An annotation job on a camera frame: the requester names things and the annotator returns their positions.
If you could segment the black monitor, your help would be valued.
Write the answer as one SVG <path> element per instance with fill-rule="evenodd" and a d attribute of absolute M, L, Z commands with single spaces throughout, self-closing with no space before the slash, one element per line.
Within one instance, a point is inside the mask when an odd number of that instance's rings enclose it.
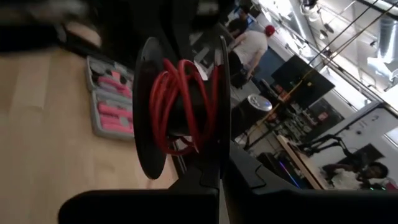
<path fill-rule="evenodd" d="M 297 86 L 290 97 L 301 108 L 308 108 L 335 87 L 332 82 L 296 55 L 281 65 L 271 77 L 286 92 Z"/>

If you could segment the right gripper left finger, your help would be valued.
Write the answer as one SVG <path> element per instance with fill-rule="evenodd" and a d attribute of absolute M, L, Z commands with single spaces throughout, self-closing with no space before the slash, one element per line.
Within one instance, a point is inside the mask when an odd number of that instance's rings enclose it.
<path fill-rule="evenodd" d="M 217 160 L 203 156 L 192 156 L 191 163 L 169 189 L 188 194 L 215 194 L 220 191 L 220 165 Z"/>

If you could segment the red handled hammer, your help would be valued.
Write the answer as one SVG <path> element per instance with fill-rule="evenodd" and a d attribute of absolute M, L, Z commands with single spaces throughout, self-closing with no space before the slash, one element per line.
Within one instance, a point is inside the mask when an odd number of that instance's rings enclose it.
<path fill-rule="evenodd" d="M 115 115 L 115 116 L 123 116 L 123 117 L 127 117 L 127 118 L 133 117 L 132 111 L 125 110 L 122 108 L 108 106 L 103 103 L 98 104 L 98 111 L 100 113 L 110 114 L 110 115 Z"/>

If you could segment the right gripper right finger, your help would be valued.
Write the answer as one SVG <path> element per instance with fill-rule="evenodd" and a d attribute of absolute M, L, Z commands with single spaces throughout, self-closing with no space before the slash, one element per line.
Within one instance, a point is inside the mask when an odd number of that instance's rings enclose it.
<path fill-rule="evenodd" d="M 247 152 L 231 145 L 223 177 L 227 197 L 296 197 L 299 190 Z"/>

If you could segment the black tower fan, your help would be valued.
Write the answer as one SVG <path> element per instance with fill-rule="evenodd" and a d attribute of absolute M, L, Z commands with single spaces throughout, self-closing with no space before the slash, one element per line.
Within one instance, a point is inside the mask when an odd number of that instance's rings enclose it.
<path fill-rule="evenodd" d="M 272 109 L 272 103 L 261 95 L 250 94 L 231 110 L 231 140 L 235 140 Z"/>

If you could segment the red handled pliers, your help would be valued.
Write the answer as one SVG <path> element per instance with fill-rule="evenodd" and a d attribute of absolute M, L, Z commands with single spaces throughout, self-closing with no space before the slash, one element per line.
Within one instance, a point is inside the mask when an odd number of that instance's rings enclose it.
<path fill-rule="evenodd" d="M 119 94 L 124 95 L 125 97 L 128 97 L 128 98 L 132 97 L 132 91 L 127 85 L 119 83 L 118 81 L 116 81 L 112 78 L 99 77 L 98 83 L 99 84 L 105 83 L 105 84 L 111 85 L 112 87 L 114 87 L 116 89 L 116 91 Z"/>

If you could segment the person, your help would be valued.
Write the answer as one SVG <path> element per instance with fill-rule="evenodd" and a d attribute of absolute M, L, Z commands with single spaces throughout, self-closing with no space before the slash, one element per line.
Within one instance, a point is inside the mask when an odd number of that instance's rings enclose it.
<path fill-rule="evenodd" d="M 249 7 L 241 5 L 239 9 L 239 17 L 232 20 L 227 26 L 228 32 L 233 38 L 240 36 L 248 28 Z"/>
<path fill-rule="evenodd" d="M 385 190 L 383 182 L 389 175 L 389 168 L 380 162 L 371 162 L 364 167 L 328 164 L 320 172 L 336 190 Z"/>
<path fill-rule="evenodd" d="M 262 32 L 248 30 L 238 36 L 231 44 L 228 54 L 230 75 L 245 69 L 246 76 L 250 78 L 268 49 L 268 39 L 274 34 L 275 27 L 268 25 Z"/>

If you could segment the black wire spool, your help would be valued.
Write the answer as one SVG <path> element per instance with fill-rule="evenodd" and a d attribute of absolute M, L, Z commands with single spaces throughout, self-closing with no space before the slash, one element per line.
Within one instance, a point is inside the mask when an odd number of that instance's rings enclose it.
<path fill-rule="evenodd" d="M 155 37 L 146 40 L 134 71 L 132 114 L 137 155 L 149 179 L 158 179 L 165 159 L 191 155 L 217 160 L 229 157 L 231 99 L 228 48 L 214 40 L 214 63 L 202 79 L 190 60 L 173 63 Z"/>

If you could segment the grey tool kit case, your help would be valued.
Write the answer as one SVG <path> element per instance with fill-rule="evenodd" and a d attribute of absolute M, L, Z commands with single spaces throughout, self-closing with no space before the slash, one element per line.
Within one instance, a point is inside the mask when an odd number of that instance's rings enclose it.
<path fill-rule="evenodd" d="M 134 80 L 134 73 L 128 68 L 114 61 L 100 60 L 92 56 L 88 56 L 86 58 L 85 79 L 87 89 L 90 92 L 91 125 L 93 128 L 93 132 L 97 136 L 129 141 L 134 139 L 134 133 L 130 134 L 107 131 L 102 128 L 100 123 L 100 117 L 105 116 L 124 118 L 133 124 L 132 118 L 104 114 L 98 111 L 98 104 L 100 103 L 132 111 L 132 97 L 128 98 L 124 95 L 119 94 L 116 89 L 111 85 L 98 83 L 99 77 L 114 79 L 111 76 L 111 70 L 119 72 L 121 74 L 121 80 L 119 81 L 119 83 L 127 85 L 132 91 L 132 81 Z"/>

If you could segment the red handled screwdriver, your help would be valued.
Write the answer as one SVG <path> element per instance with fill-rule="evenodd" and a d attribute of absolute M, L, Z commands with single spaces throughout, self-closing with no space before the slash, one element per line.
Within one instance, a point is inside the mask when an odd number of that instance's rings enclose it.
<path fill-rule="evenodd" d="M 124 118 L 100 117 L 100 123 L 103 129 L 119 133 L 130 133 L 133 131 L 133 124 Z"/>

